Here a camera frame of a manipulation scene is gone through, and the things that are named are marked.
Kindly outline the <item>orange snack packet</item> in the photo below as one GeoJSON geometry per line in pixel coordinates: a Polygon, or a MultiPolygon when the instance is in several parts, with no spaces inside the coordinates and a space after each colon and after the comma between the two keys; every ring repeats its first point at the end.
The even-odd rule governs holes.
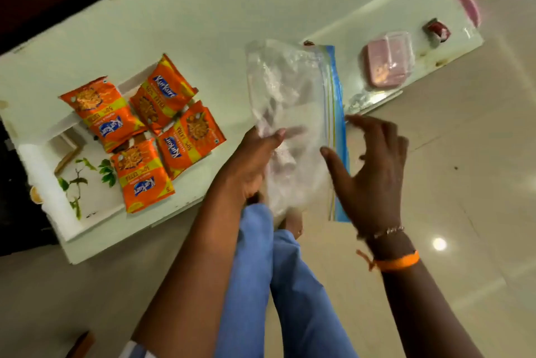
{"type": "Polygon", "coordinates": [[[129,101],[140,120],[158,136],[197,93],[164,53],[129,101]]]}
{"type": "Polygon", "coordinates": [[[140,212],[175,194],[155,146],[155,138],[134,144],[111,157],[122,188],[126,212],[140,212]]]}
{"type": "Polygon", "coordinates": [[[106,153],[148,130],[107,76],[92,80],[58,98],[68,104],[91,133],[98,137],[106,153]]]}
{"type": "Polygon", "coordinates": [[[171,180],[226,142],[208,107],[196,101],[157,137],[164,167],[171,180]]]}

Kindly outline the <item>pink round object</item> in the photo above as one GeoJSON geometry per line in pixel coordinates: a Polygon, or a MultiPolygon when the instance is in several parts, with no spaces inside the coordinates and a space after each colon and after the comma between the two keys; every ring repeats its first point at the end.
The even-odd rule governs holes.
{"type": "Polygon", "coordinates": [[[481,12],[480,12],[480,8],[477,3],[477,0],[458,0],[458,1],[461,3],[466,13],[466,16],[473,23],[473,26],[478,29],[481,26],[482,17],[481,17],[481,12]]]}

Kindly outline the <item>pink container with clear lid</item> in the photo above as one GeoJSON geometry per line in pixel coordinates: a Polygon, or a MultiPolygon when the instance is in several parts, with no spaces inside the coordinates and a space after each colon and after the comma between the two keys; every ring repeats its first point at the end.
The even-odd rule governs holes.
{"type": "Polygon", "coordinates": [[[402,86],[415,67],[412,37],[409,32],[387,32],[370,41],[365,48],[368,79],[373,88],[392,90],[402,86]]]}

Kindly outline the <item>person's bare foot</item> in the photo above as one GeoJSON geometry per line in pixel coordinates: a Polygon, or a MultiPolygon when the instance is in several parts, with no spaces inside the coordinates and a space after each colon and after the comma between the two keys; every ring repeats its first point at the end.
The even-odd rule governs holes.
{"type": "Polygon", "coordinates": [[[303,215],[297,208],[290,208],[278,226],[278,230],[285,230],[291,233],[295,240],[303,234],[303,215]]]}

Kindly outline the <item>dark furniture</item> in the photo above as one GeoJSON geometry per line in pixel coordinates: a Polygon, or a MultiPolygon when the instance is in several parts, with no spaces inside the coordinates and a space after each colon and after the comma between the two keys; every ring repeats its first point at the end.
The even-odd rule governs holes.
{"type": "Polygon", "coordinates": [[[0,119],[0,257],[57,244],[41,206],[30,199],[28,176],[0,119]]]}

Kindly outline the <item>person's left hand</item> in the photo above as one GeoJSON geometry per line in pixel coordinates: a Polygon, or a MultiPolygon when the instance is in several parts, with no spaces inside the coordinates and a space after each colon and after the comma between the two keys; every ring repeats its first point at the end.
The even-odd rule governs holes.
{"type": "Polygon", "coordinates": [[[218,179],[229,181],[231,189],[238,191],[239,199],[245,203],[256,196],[261,190],[269,163],[272,169],[285,168],[294,165],[297,155],[291,154],[286,141],[304,134],[304,126],[286,128],[283,143],[276,150],[263,150],[261,148],[263,130],[256,125],[247,131],[235,152],[218,172],[218,179]]]}

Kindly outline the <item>blue trousers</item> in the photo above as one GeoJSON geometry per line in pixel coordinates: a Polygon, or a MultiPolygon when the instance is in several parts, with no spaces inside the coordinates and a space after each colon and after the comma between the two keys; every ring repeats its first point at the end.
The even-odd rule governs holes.
{"type": "Polygon", "coordinates": [[[284,358],[358,358],[324,286],[286,229],[261,203],[242,211],[214,358],[263,358],[272,296],[284,358]]]}

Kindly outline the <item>person's right forearm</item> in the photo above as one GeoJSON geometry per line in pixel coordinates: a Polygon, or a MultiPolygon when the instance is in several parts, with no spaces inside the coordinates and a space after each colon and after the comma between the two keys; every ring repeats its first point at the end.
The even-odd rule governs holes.
{"type": "MultiPolygon", "coordinates": [[[[373,260],[395,260],[416,251],[403,232],[366,244],[373,260]]],[[[421,257],[407,269],[380,273],[406,358],[484,358],[421,257]]]]}

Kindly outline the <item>clear zip bag blue seal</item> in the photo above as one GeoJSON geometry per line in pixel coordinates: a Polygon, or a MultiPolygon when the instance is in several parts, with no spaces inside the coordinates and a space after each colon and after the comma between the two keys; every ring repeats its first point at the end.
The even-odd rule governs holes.
{"type": "Polygon", "coordinates": [[[275,215],[307,205],[329,178],[321,147],[349,171],[343,89],[332,45],[276,40],[245,47],[250,107],[261,137],[285,129],[265,172],[275,215]]]}

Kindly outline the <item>person's left forearm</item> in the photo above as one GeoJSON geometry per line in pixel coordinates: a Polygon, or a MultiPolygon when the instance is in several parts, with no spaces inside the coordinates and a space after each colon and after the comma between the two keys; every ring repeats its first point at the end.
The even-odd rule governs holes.
{"type": "Polygon", "coordinates": [[[245,195],[213,183],[132,340],[157,358],[212,358],[245,195]]]}

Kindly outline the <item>white tray with leaf print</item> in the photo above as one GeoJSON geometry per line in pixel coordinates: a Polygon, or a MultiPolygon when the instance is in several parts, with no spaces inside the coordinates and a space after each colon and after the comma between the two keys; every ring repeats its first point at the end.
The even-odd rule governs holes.
{"type": "Polygon", "coordinates": [[[173,187],[156,203],[142,208],[138,202],[130,211],[125,205],[122,181],[119,180],[113,153],[106,153],[99,139],[73,111],[57,113],[57,105],[36,99],[45,110],[35,105],[23,105],[29,115],[30,134],[22,136],[16,149],[26,169],[30,194],[51,221],[57,236],[66,242],[92,230],[114,215],[123,213],[131,219],[133,213],[152,213],[156,207],[161,217],[176,209],[189,207],[194,198],[183,200],[173,187]]]}

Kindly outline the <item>small red wrapped object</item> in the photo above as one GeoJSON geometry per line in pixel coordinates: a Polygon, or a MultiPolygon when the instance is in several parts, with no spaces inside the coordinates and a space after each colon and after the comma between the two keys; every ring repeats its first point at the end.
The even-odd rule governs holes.
{"type": "Polygon", "coordinates": [[[439,21],[437,17],[432,18],[422,27],[425,34],[429,37],[434,43],[445,43],[451,36],[451,31],[449,28],[439,21]]]}

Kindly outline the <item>person's right hand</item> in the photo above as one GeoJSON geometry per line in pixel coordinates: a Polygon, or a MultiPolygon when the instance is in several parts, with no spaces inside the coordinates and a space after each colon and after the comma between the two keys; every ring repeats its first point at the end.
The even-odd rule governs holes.
{"type": "Polygon", "coordinates": [[[348,115],[346,121],[363,132],[363,165],[353,176],[354,191],[335,191],[346,215],[364,241],[401,228],[401,192],[409,140],[398,126],[379,118],[348,115]]]}

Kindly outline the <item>orange wristband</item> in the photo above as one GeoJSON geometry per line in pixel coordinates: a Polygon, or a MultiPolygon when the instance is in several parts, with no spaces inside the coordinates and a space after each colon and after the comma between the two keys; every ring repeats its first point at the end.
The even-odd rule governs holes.
{"type": "Polygon", "coordinates": [[[379,272],[396,272],[412,267],[420,261],[420,254],[415,251],[395,260],[373,260],[361,250],[356,250],[356,254],[360,256],[368,265],[368,271],[378,270],[379,272]]]}

